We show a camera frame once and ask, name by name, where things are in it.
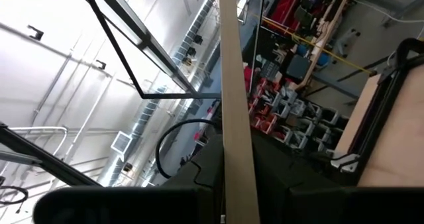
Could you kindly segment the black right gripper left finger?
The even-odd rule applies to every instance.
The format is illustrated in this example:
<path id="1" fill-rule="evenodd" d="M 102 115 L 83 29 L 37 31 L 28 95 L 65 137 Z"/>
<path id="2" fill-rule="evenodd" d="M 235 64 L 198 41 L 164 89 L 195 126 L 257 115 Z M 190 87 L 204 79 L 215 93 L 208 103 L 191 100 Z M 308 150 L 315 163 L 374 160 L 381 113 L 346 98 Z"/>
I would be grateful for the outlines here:
<path id="1" fill-rule="evenodd" d="M 215 135 L 163 186 L 219 186 L 224 176 L 223 136 Z"/>

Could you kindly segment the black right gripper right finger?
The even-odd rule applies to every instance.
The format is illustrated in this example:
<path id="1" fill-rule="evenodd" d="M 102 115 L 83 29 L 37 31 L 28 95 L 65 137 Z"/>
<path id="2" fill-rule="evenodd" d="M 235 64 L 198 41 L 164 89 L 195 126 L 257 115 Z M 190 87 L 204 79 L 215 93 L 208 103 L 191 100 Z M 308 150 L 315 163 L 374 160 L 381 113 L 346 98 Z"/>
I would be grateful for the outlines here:
<path id="1" fill-rule="evenodd" d="M 254 164 L 262 183 L 275 179 L 287 188 L 338 188 L 340 185 L 320 174 L 316 165 L 268 137 L 253 136 Z"/>

